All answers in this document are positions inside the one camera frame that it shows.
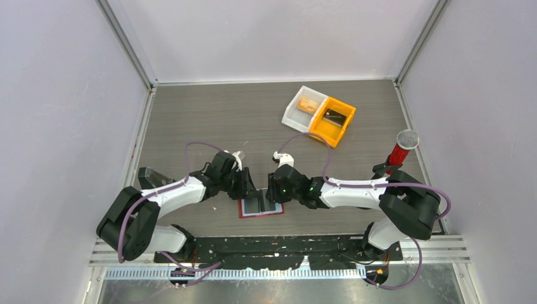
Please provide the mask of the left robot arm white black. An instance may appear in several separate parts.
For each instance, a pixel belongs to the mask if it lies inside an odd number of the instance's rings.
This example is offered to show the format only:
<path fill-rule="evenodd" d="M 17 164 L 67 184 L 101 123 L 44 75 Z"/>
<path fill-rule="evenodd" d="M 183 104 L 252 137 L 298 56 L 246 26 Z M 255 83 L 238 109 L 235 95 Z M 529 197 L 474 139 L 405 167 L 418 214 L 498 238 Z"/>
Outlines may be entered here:
<path fill-rule="evenodd" d="M 221 192 L 232 200 L 256 199 L 258 190 L 239 154 L 219 151 L 201 170 L 167 186 L 143 191 L 123 188 L 96 227 L 97 237 L 118 253 L 120 262 L 136 260 L 147 251 L 189 261 L 196 247 L 194 236 L 177 224 L 161 226 L 157 222 Z"/>

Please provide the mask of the red card holder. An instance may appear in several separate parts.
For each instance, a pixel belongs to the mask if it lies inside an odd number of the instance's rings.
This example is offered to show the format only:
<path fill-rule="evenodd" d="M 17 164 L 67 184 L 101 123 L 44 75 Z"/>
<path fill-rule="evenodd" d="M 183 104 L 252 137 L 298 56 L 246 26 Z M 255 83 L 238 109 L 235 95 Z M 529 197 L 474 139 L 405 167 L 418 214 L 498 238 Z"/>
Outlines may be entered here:
<path fill-rule="evenodd" d="M 266 199 L 267 188 L 258 190 L 257 198 L 239 200 L 239 218 L 248 219 L 284 214 L 284 207 L 280 203 L 271 203 Z"/>

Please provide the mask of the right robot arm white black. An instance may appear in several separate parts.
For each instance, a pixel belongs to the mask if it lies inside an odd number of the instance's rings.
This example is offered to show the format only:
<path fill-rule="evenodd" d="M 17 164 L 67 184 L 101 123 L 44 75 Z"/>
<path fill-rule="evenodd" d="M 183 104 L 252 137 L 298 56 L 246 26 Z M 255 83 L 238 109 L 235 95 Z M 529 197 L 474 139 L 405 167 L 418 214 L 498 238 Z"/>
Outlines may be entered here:
<path fill-rule="evenodd" d="M 370 260 L 402 239 L 430 239 L 441 201 L 436 191 L 400 170 L 388 177 L 345 181 L 309 178 L 290 165 L 269 174 L 265 197 L 271 203 L 296 200 L 309 209 L 348 206 L 383 212 L 382 220 L 367 226 L 360 245 Z"/>

